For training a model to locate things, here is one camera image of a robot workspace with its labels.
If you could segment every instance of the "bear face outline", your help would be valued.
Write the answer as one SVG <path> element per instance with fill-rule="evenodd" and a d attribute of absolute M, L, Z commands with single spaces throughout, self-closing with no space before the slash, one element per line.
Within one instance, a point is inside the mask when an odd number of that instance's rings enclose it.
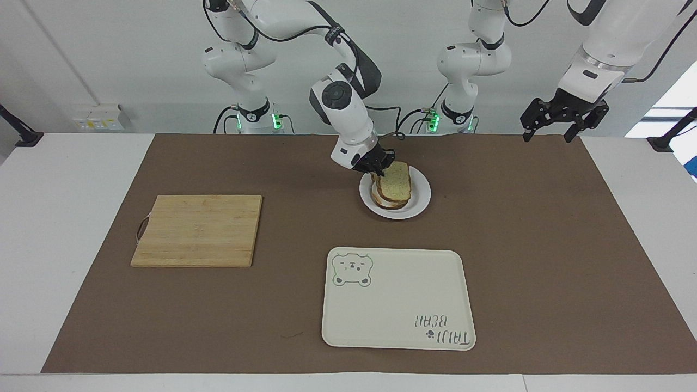
<path fill-rule="evenodd" d="M 361 256 L 356 253 L 336 255 L 332 258 L 334 278 L 332 282 L 336 286 L 346 283 L 358 283 L 361 287 L 368 287 L 372 282 L 370 270 L 373 268 L 373 259 L 370 256 Z"/>

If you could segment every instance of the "sandwich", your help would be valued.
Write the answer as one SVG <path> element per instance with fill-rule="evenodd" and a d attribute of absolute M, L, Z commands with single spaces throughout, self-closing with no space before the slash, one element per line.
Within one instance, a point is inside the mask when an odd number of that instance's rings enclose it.
<path fill-rule="evenodd" d="M 379 207 L 387 210 L 402 209 L 411 199 L 409 165 L 393 162 L 380 177 L 372 173 L 373 186 L 370 195 Z"/>

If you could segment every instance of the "table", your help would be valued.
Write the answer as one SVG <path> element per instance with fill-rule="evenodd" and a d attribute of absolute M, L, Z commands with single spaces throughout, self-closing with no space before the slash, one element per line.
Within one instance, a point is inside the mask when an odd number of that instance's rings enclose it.
<path fill-rule="evenodd" d="M 15 150 L 0 167 L 0 374 L 5 375 L 0 389 L 187 390 L 231 383 L 262 390 L 389 384 L 404 390 L 649 391 L 660 386 L 687 391 L 697 386 L 697 375 L 37 375 L 151 140 L 152 135 L 46 135 L 35 148 Z M 691 301 L 697 298 L 692 238 L 697 187 L 672 156 L 652 152 L 643 140 L 584 137 L 583 142 L 697 336 L 697 305 Z M 30 167 L 35 173 L 28 175 Z M 47 265 L 53 257 L 72 262 Z"/>

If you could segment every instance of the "white plate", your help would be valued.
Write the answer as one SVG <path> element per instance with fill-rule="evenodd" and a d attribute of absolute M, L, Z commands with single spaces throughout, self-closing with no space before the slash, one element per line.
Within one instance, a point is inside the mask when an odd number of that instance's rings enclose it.
<path fill-rule="evenodd" d="M 411 199 L 406 203 L 406 206 L 398 210 L 386 210 L 380 208 L 373 198 L 370 196 L 370 191 L 373 188 L 373 180 L 370 174 L 364 174 L 360 179 L 360 198 L 363 204 L 374 213 L 384 216 L 389 219 L 409 219 L 422 213 L 431 201 L 431 185 L 424 174 L 419 172 L 414 167 L 409 167 L 409 176 L 411 177 Z"/>
<path fill-rule="evenodd" d="M 462 259 L 450 250 L 332 249 L 322 338 L 335 347 L 471 349 Z"/>

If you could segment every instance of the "wooden cutting board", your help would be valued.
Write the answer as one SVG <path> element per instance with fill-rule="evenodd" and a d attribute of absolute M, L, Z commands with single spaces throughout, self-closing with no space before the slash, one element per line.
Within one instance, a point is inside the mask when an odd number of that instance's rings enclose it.
<path fill-rule="evenodd" d="M 131 266 L 250 266 L 260 195 L 159 195 Z"/>

